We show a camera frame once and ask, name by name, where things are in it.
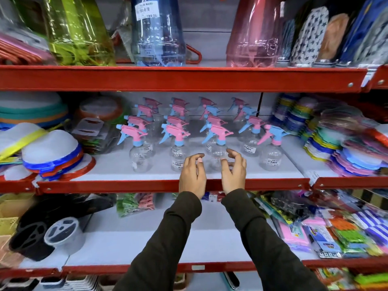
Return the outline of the person's right hand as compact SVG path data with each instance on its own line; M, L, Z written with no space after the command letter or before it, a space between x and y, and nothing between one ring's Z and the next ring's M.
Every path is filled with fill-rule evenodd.
M229 158L234 159L231 168L232 176L226 180L221 180L222 190L227 195L234 190L245 189L247 162L240 153L230 148L227 148L226 152Z

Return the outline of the person's left hand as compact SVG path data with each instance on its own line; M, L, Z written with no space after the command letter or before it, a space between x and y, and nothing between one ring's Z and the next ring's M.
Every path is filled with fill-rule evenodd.
M188 156L185 158L183 162L183 167L180 173L178 192L191 192L193 193L199 200L205 194L206 189L206 180L198 180L197 179L197 167L196 161L199 157L204 157L204 153L198 153L192 156Z

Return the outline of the person's right forearm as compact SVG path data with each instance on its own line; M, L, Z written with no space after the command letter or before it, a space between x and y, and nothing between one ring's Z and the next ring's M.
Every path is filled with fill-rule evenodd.
M235 189L225 194L221 203L240 232L264 291L328 291L269 226L247 191Z

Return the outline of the red metal shelf rack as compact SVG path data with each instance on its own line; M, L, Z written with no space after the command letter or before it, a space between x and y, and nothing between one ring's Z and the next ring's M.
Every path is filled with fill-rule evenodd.
M364 88L361 83L366 69L355 68L229 68L229 67L91 67L91 66L0 66L0 91L134 91L134 92L316 92L316 93L367 93L371 89L388 90L388 66L379 67L373 79ZM388 180L360 178L321 177L322 188L340 185L360 189L388 185ZM133 183L132 189L141 188L146 181L81 181L59 185L67 192L114 193ZM311 269L323 267L349 267L363 270L388 270L388 255L365 259L303 260ZM205 265L203 271L193 272L191 265ZM59 277L67 274L119 274L124 265L82 265L64 267L39 267L26 269L0 269L0 278ZM178 273L247 272L254 264L248 261L211 261L179 263Z

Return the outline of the orange rimmed round strainer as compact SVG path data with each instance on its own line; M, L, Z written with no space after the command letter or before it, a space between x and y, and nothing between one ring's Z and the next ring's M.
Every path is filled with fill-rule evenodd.
M75 114L78 118L97 118L104 122L119 118L123 113L121 101L114 97L91 97L80 102Z

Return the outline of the pile of colourful sponge packets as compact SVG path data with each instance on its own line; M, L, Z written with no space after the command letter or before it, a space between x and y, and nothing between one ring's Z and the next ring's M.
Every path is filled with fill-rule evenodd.
M257 192L254 204L293 251L320 259L388 255L388 213L342 190Z

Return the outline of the stacks of colourful round plates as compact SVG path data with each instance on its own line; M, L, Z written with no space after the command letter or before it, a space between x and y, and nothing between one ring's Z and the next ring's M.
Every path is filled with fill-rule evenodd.
M288 133L282 148L304 176L388 176L388 116L376 119L363 104L281 93L270 122Z

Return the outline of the blue clear plastic bottle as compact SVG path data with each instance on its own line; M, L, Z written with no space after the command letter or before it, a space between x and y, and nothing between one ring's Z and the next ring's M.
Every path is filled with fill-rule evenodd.
M140 67L186 64L178 0L131 0L134 61Z

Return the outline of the grey clear plastic holder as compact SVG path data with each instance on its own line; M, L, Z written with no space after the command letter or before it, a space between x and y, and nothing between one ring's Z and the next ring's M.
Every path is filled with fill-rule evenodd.
M50 226L44 235L46 245L71 256L78 252L85 244L86 235L75 217L66 217Z

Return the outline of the pile of green packets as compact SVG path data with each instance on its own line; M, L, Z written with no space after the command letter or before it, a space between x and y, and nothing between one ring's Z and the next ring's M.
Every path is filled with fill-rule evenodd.
M388 271L318 268L313 272L328 291L388 291Z

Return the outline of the brown packaged item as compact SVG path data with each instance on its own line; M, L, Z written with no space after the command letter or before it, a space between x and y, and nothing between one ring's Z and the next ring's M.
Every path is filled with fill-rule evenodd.
M329 20L318 57L314 64L330 65L333 63L337 50L342 42L347 24L348 14L337 14Z

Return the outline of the black plastic holder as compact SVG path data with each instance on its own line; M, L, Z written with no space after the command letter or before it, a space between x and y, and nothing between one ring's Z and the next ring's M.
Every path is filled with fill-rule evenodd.
M45 194L38 196L19 219L16 232L9 240L9 249L32 261L49 257L54 245L44 241L50 227L64 218L81 218L109 209L116 203L113 194Z

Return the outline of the green clear plastic bottle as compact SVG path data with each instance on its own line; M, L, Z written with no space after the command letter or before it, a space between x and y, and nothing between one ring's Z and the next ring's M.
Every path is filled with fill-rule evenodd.
M51 54L62 66L115 66L111 37L95 0L43 0Z

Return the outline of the row of white trays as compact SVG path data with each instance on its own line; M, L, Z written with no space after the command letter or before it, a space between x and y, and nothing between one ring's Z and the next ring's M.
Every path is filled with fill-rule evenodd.
M0 280L0 291L104 291L97 275L12 278Z

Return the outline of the blue packaged item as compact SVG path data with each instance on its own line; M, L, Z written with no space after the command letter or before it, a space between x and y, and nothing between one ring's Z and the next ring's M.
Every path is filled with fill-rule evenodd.
M337 60L337 67L350 67L364 42L368 31L381 12L388 6L388 0L365 0L354 19Z

